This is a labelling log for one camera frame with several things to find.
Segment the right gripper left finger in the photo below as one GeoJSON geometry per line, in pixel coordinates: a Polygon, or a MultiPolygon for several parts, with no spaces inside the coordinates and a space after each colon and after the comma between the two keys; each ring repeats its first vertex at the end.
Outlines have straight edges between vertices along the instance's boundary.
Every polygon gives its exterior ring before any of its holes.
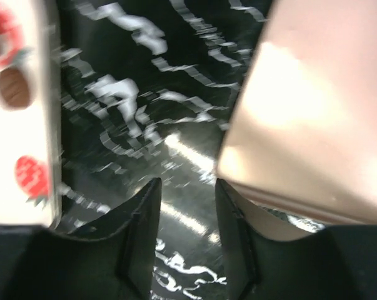
{"type": "Polygon", "coordinates": [[[70,234],[0,226],[0,299],[149,299],[160,205],[155,178],[70,234]]]}

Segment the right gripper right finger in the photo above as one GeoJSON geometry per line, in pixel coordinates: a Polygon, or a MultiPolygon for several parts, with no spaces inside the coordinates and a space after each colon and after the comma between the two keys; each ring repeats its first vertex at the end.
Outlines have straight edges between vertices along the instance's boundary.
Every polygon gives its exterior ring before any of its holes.
{"type": "Polygon", "coordinates": [[[215,185],[230,299],[377,299],[377,226],[310,233],[215,185]]]}

